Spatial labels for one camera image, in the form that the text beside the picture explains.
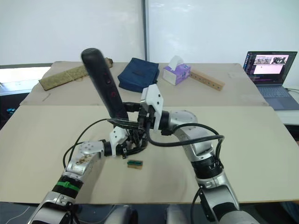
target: tissue box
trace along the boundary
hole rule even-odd
[[[170,82],[173,85],[177,85],[190,75],[191,67],[186,64],[179,64],[175,70],[171,67],[166,66],[163,69],[163,79]]]

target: laptop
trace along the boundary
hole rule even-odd
[[[244,70],[274,110],[299,110],[299,104],[282,87],[297,51],[249,51]]]

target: laptop keyboard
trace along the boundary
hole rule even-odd
[[[258,90],[265,98],[289,97],[287,90],[282,87],[259,87]]]

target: whiteboard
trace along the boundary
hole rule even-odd
[[[80,61],[99,48],[144,59],[140,0],[0,0],[0,65]]]
[[[298,0],[148,0],[148,58],[240,63],[248,51],[298,51]],[[299,54],[284,86],[299,86]]]

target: navy blue bag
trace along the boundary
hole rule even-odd
[[[119,87],[134,92],[142,92],[144,88],[157,82],[158,66],[157,63],[133,57],[124,71],[118,76]]]

